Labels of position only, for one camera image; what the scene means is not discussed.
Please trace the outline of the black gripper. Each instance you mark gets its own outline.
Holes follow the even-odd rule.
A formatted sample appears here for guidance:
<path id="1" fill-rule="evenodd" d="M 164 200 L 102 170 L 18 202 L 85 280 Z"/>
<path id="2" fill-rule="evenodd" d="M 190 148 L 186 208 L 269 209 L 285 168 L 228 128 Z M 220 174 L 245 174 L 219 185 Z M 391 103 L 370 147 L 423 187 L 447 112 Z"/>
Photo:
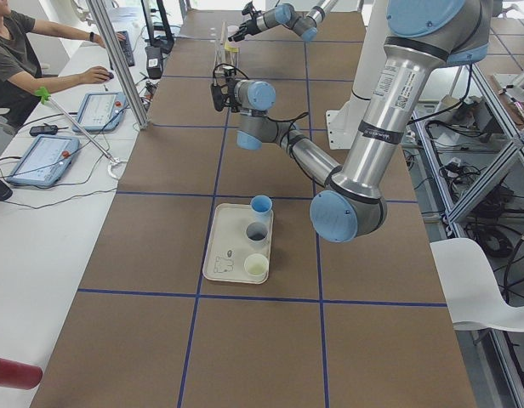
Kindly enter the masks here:
<path id="1" fill-rule="evenodd" d="M 240 111 L 240 103 L 235 96 L 235 86 L 238 84 L 236 75 L 239 69 L 234 65 L 217 64 L 213 69 L 210 91 L 214 109 L 217 112 L 229 108 L 232 113 Z"/>
<path id="2" fill-rule="evenodd" d="M 250 19 L 242 22 L 237 29 L 228 35 L 227 39 L 230 42 L 238 43 L 244 40 L 247 35 L 253 36 L 262 32 L 262 30 L 259 28 L 258 21 L 259 18 L 263 16 L 263 12 L 261 10 L 257 10 L 252 2 L 248 2 L 244 6 L 242 15 L 248 15 Z"/>

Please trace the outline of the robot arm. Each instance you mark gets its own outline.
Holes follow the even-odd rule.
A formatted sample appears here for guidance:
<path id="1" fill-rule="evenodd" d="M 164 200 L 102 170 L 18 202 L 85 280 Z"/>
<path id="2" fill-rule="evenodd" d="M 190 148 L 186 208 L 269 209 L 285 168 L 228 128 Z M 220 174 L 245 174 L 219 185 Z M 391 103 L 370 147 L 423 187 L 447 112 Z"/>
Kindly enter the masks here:
<path id="1" fill-rule="evenodd" d="M 310 204 L 316 233 L 347 242 L 377 230 L 386 217 L 379 188 L 415 105 L 432 71 L 470 65 L 487 54 L 490 1 L 391 1 L 385 9 L 386 60 L 344 163 L 336 162 L 297 130 L 292 121 L 269 117 L 276 91 L 234 65 L 213 70 L 217 111 L 241 116 L 236 142 L 246 150 L 265 143 L 283 148 L 322 191 Z"/>
<path id="2" fill-rule="evenodd" d="M 324 21 L 327 14 L 333 9 L 337 1 L 319 1 L 307 15 L 298 13 L 290 3 L 278 4 L 265 12 L 257 10 L 253 2 L 248 2 L 243 10 L 243 16 L 249 16 L 238 29 L 227 39 L 238 43 L 246 36 L 255 36 L 277 26 L 284 26 L 293 31 L 304 42 L 312 41 L 318 33 L 318 26 Z"/>

